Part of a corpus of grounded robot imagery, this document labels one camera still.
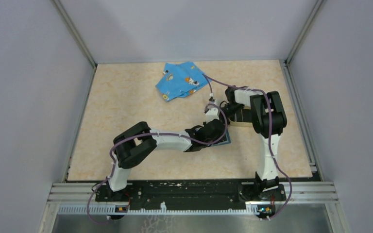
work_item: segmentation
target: metal corner post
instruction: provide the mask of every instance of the metal corner post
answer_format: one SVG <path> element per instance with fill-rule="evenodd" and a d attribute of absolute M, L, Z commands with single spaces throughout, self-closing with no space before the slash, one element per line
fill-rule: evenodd
<path fill-rule="evenodd" d="M 308 19 L 305 22 L 305 25 L 303 26 L 303 29 L 301 30 L 297 40 L 295 41 L 295 44 L 292 46 L 291 51 L 289 52 L 288 58 L 286 59 L 286 64 L 289 65 L 293 61 L 296 53 L 298 52 L 299 48 L 301 47 L 303 41 L 305 40 L 306 35 L 308 34 L 309 30 L 312 27 L 312 24 L 314 23 L 318 13 L 324 6 L 326 0 L 317 0 L 314 7 L 312 8 L 311 13 L 308 16 Z"/>
<path fill-rule="evenodd" d="M 78 45 L 79 49 L 81 50 L 82 54 L 87 58 L 88 62 L 91 64 L 93 68 L 96 68 L 97 63 L 93 59 L 91 53 L 89 52 L 88 47 L 85 45 L 84 40 L 82 40 L 81 35 L 79 34 L 78 30 L 76 29 L 75 25 L 73 24 L 71 18 L 67 14 L 64 6 L 62 5 L 60 0 L 51 0 L 53 3 L 56 11 L 59 13 L 59 16 L 62 18 L 65 26 L 68 28 L 68 31 L 74 38 L 76 44 Z"/>

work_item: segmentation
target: blue cloth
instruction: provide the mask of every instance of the blue cloth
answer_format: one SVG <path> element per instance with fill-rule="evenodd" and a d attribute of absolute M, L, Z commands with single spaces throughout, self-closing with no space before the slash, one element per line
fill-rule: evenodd
<path fill-rule="evenodd" d="M 156 85 L 165 101 L 176 97 L 185 98 L 208 84 L 203 72 L 193 62 L 166 63 L 164 76 Z"/>

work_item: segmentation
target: cable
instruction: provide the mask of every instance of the cable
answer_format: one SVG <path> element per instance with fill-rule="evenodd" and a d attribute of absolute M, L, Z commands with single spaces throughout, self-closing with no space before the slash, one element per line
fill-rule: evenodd
<path fill-rule="evenodd" d="M 209 101 L 214 101 L 214 92 L 212 92 L 212 85 L 209 79 L 206 77 L 206 75 L 203 74 L 203 77 L 206 79 L 209 85 L 209 90 L 211 91 L 211 94 L 209 94 Z"/>
<path fill-rule="evenodd" d="M 219 83 L 219 84 L 221 84 L 221 85 L 224 85 L 224 86 L 227 86 L 227 87 L 230 87 L 230 88 L 234 88 L 234 89 L 240 89 L 240 90 L 248 90 L 248 88 L 246 88 L 246 87 L 237 87 L 237 86 L 232 86 L 232 85 L 229 85 L 229 84 L 226 84 L 226 83 L 223 83 L 223 82 L 220 82 L 220 81 L 218 81 L 218 80 L 215 80 L 215 79 L 213 79 L 213 78 L 211 78 L 211 77 L 209 77 L 209 76 L 207 76 L 207 75 L 205 75 L 205 74 L 203 74 L 203 76 L 208 80 L 212 80 L 212 81 L 214 81 L 214 82 L 216 82 L 216 83 Z M 263 95 L 264 95 L 264 97 L 265 97 L 265 99 L 266 100 L 268 100 L 268 96 L 267 96 L 267 93 L 265 93 L 265 91 L 263 91 L 263 90 L 260 90 L 260 89 L 251 89 L 251 91 L 258 91 L 258 92 L 261 92 Z M 276 166 L 276 168 L 277 168 L 277 170 L 279 171 L 279 172 L 281 172 L 284 176 L 285 176 L 285 178 L 288 180 L 288 183 L 289 183 L 289 194 L 288 194 L 288 198 L 287 198 L 287 200 L 285 200 L 285 202 L 284 202 L 284 204 L 282 205 L 282 207 L 277 211 L 277 212 L 275 212 L 275 215 L 273 215 L 272 217 L 270 217 L 270 218 L 265 218 L 265 220 L 272 220 L 272 219 L 274 219 L 285 207 L 286 207 L 286 205 L 288 204 L 288 202 L 289 202 L 289 200 L 291 199 L 291 195 L 292 195 L 292 182 L 291 182 L 291 178 L 289 178 L 289 176 L 285 173 L 285 172 L 283 172 L 282 170 L 281 170 L 281 168 L 279 167 L 279 165 L 278 165 L 278 162 L 277 162 L 277 160 L 276 160 L 276 158 L 275 158 L 275 156 L 274 156 L 274 153 L 272 152 L 272 146 L 271 146 L 271 135 L 272 135 L 272 112 L 271 112 L 271 105 L 270 105 L 270 102 L 269 101 L 266 101 L 267 102 L 267 107 L 268 107 L 268 118 L 269 118 L 269 121 L 270 121 L 270 123 L 269 123 L 269 129 L 268 129 L 268 147 L 269 147 L 269 149 L 270 149 L 270 153 L 271 153 L 271 156 L 272 156 L 272 159 L 274 160 L 274 164 L 275 164 L 275 166 Z"/>
<path fill-rule="evenodd" d="M 227 122 L 227 118 L 226 118 L 226 115 L 225 113 L 222 111 L 222 109 L 220 107 L 218 107 L 217 105 L 213 104 L 213 103 L 209 103 L 205 106 L 205 108 L 207 108 L 208 106 L 214 106 L 216 107 L 222 114 L 223 118 L 224 118 L 224 122 Z M 135 135 L 135 136 L 132 136 L 132 137 L 128 137 L 128 138 L 125 138 L 123 139 L 122 141 L 119 141 L 118 143 L 116 143 L 109 151 L 109 156 L 112 158 L 112 161 L 113 162 L 113 165 L 112 165 L 112 171 L 111 171 L 111 174 L 106 177 L 105 180 L 103 180 L 101 183 L 99 183 L 99 185 L 96 186 L 95 190 L 91 193 L 91 196 L 89 196 L 89 199 L 88 199 L 88 203 L 86 204 L 86 214 L 88 215 L 89 219 L 96 223 L 96 224 L 100 224 L 100 225 L 104 225 L 104 224 L 107 224 L 109 221 L 104 221 L 104 222 L 99 222 L 99 221 L 96 221 L 92 218 L 91 214 L 89 213 L 89 205 L 91 203 L 91 200 L 93 198 L 93 196 L 95 195 L 95 193 L 98 191 L 98 189 L 106 182 L 108 182 L 109 178 L 113 177 L 114 176 L 114 173 L 115 173 L 115 167 L 117 166 L 117 160 L 115 159 L 114 157 L 114 150 L 119 146 L 121 145 L 122 143 L 125 143 L 127 141 L 131 141 L 131 140 L 134 140 L 136 138 L 139 138 L 139 137 L 145 137 L 145 136 L 176 136 L 176 137 L 183 137 L 183 138 L 186 138 L 186 139 L 189 139 L 191 141 L 194 141 L 194 142 L 197 142 L 197 143 L 200 143 L 200 144 L 203 144 L 203 145 L 212 145 L 212 144 L 215 144 L 217 142 L 219 142 L 221 139 L 224 138 L 225 134 L 226 134 L 226 131 L 228 129 L 228 124 L 225 124 L 225 129 L 224 129 L 224 132 L 222 133 L 222 135 L 215 141 L 213 142 L 203 142 L 203 141 L 200 141 L 200 140 L 197 140 L 195 138 L 192 138 L 192 137 L 189 137 L 189 136 L 185 136 L 185 135 L 179 135 L 179 133 L 142 133 L 142 134 L 138 134 L 138 135 Z"/>

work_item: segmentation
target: gray wall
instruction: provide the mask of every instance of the gray wall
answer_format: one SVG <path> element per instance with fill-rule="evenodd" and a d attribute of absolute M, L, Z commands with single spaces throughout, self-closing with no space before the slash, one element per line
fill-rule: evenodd
<path fill-rule="evenodd" d="M 90 77 L 49 0 L 0 0 L 0 233 L 37 231 Z"/>
<path fill-rule="evenodd" d="M 62 0 L 98 63 L 286 58 L 316 0 Z"/>
<path fill-rule="evenodd" d="M 373 232 L 373 1 L 329 0 L 290 68 L 352 232 Z"/>

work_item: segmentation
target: black mounting plate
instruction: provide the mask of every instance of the black mounting plate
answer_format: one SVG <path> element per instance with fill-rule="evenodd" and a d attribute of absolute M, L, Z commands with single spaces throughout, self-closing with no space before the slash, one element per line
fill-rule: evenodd
<path fill-rule="evenodd" d="M 131 197 L 131 209 L 159 210 L 165 202 L 167 210 L 239 210 L 245 209 L 245 202 L 275 201 L 286 199 L 283 185 L 277 190 L 263 192 L 255 197 L 255 179 L 249 180 L 157 180 L 131 181 L 120 191 L 112 192 L 109 185 L 101 186 L 96 193 L 96 201 L 128 201 Z"/>

